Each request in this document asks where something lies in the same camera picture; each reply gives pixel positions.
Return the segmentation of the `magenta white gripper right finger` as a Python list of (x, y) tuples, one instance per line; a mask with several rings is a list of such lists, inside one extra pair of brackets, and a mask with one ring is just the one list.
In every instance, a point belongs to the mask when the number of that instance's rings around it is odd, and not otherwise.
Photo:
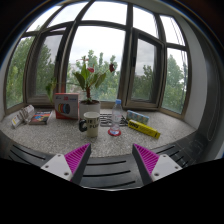
[(133, 145), (132, 154), (144, 185), (181, 170), (181, 167), (167, 154), (158, 155), (138, 144)]

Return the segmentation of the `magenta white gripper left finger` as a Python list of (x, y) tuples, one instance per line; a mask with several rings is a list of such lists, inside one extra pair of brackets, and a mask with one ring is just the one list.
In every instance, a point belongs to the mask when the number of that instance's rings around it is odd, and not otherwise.
[(90, 154), (91, 144), (87, 143), (65, 155), (56, 154), (41, 169), (79, 185)]

